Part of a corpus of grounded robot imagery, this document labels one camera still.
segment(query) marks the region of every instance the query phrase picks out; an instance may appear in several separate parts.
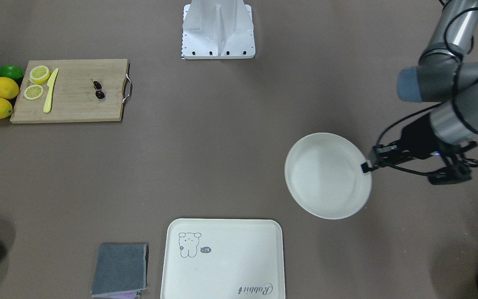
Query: lemon slice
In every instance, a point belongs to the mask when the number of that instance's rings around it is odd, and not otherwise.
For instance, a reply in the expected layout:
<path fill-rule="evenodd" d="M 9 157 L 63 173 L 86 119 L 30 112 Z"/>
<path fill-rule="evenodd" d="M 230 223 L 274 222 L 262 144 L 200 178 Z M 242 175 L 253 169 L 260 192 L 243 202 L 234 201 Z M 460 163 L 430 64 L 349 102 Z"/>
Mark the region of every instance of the lemon slice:
<path fill-rule="evenodd" d="M 44 94 L 44 88 L 38 84 L 31 85 L 23 91 L 23 96 L 27 100 L 36 100 L 41 97 L 42 94 Z"/>
<path fill-rule="evenodd" d="M 47 66 L 36 66 L 31 70 L 29 80 L 34 84 L 42 84 L 49 79 L 50 75 Z"/>

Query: knife handle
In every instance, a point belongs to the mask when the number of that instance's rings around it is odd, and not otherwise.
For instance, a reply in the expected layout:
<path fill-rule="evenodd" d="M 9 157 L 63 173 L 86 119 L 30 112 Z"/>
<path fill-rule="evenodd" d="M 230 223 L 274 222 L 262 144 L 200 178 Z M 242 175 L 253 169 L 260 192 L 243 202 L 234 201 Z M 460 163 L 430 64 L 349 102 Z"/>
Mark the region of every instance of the knife handle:
<path fill-rule="evenodd" d="M 51 104 L 53 102 L 53 87 L 49 87 L 49 91 L 47 91 L 47 97 L 45 98 L 44 103 L 44 113 L 48 113 L 51 111 Z"/>

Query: blue joint cap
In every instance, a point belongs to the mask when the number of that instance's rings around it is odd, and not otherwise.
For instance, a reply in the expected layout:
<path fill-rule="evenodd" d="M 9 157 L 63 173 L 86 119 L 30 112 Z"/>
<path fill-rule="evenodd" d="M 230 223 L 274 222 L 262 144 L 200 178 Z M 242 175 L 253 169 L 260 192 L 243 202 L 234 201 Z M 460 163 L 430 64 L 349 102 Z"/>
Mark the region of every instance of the blue joint cap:
<path fill-rule="evenodd" d="M 422 94 L 419 91 L 418 72 L 415 66 L 405 68 L 398 76 L 398 97 L 405 102 L 422 102 Z"/>

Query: tabletop surface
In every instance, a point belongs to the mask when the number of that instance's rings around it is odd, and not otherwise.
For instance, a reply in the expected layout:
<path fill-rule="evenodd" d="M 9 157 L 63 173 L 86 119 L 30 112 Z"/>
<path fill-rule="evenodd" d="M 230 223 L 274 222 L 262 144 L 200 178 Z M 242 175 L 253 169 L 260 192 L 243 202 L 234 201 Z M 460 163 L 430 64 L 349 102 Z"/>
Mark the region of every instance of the tabletop surface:
<path fill-rule="evenodd" d="M 178 218 L 277 221 L 290 299 L 478 298 L 478 169 L 450 186 L 380 169 L 343 220 L 300 208 L 284 178 L 303 136 L 338 134 L 367 154 L 429 106 L 398 100 L 396 79 L 417 64 L 440 3 L 248 0 L 256 57 L 212 61 L 180 58 L 185 4 L 0 1 L 0 66 L 128 59 L 134 84 L 119 123 L 0 120 L 0 298 L 90 297 L 106 242 L 148 243 L 142 298 L 159 298 Z"/>

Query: white metal bracket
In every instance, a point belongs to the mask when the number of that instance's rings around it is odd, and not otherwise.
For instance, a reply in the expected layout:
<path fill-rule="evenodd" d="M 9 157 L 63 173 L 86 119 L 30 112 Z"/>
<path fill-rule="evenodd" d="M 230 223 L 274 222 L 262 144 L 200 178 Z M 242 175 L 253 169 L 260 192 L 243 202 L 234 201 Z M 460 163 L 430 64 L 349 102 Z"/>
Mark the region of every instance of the white metal bracket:
<path fill-rule="evenodd" d="M 183 59 L 245 59 L 256 54 L 252 7 L 243 0 L 192 0 L 183 15 Z"/>

